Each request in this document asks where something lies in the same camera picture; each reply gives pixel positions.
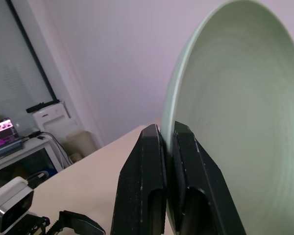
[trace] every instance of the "black cable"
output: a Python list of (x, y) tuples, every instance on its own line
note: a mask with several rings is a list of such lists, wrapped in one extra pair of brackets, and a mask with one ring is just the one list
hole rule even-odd
[(42, 182), (44, 182), (47, 178), (49, 177), (49, 172), (42, 170), (42, 171), (38, 171), (30, 176), (28, 176), (26, 178), (28, 186), (31, 187), (32, 189), (36, 188), (39, 184), (41, 184)]
[(23, 137), (21, 139), (22, 139), (22, 143), (25, 143), (26, 141), (29, 141), (29, 138), (28, 137)]
[[(42, 134), (49, 135), (49, 136), (50, 136), (50, 137), (56, 142), (56, 145), (57, 145), (57, 147), (59, 148), (59, 150), (60, 150), (60, 152), (61, 152), (61, 154), (62, 154), (64, 160), (67, 162), (67, 164), (68, 164), (68, 165), (73, 165), (73, 162), (70, 160), (68, 153), (65, 151), (64, 147), (60, 144), (60, 142), (54, 137), (54, 135), (51, 134), (51, 133), (49, 133), (49, 132), (45, 132), (45, 131), (42, 132)], [(60, 147), (61, 147), (62, 150), (66, 153), (66, 155), (68, 156), (68, 159), (64, 156), (64, 154), (63, 154), (63, 152), (62, 152), (62, 150), (61, 150)]]

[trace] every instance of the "white table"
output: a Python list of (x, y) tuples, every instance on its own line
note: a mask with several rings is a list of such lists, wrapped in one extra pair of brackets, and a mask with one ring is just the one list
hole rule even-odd
[[(59, 211), (85, 214), (110, 234), (119, 173), (145, 126), (61, 171), (35, 189), (31, 212), (53, 224)], [(61, 235), (73, 235), (64, 230)], [(173, 232), (166, 220), (165, 235)]]

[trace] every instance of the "black robotic claw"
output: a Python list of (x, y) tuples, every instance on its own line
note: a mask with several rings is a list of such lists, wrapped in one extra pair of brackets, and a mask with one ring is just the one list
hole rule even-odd
[(60, 211), (59, 220), (49, 229), (46, 235), (56, 235), (64, 228), (73, 229), (80, 235), (105, 235), (105, 230), (95, 221), (83, 214)]
[(120, 172), (111, 235), (160, 235), (166, 199), (180, 235), (246, 235), (220, 169), (188, 126), (175, 123), (166, 161), (164, 152), (157, 126), (144, 129)]

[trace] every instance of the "laptop screen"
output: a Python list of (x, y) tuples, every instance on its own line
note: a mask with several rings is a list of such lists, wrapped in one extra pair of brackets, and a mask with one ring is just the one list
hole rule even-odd
[(14, 142), (20, 141), (11, 120), (9, 118), (0, 121), (0, 148), (5, 147)]

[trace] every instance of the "black device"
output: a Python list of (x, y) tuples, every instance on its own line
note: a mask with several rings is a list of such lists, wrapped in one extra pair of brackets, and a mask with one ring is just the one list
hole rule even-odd
[[(167, 202), (176, 234), (246, 235), (220, 169), (188, 126), (175, 123), (170, 161), (166, 153), (157, 125), (145, 128), (120, 172), (111, 235), (163, 234)], [(31, 200), (29, 191), (6, 212), (13, 219), (4, 228)], [(69, 211), (61, 211), (47, 231), (48, 225), (48, 218), (27, 214), (7, 234), (56, 235), (64, 227), (80, 235), (105, 234), (98, 223)]]
[(43, 108), (45, 108), (47, 106), (50, 106), (52, 104), (57, 104), (59, 102), (60, 101), (58, 99), (57, 100), (54, 100), (54, 101), (47, 102), (47, 103), (42, 102), (42, 103), (39, 103), (37, 105), (34, 105), (33, 107), (30, 107), (30, 108), (26, 109), (26, 112), (28, 114), (31, 114), (31, 113), (34, 113), (34, 112), (40, 110), (40, 109), (43, 109)]

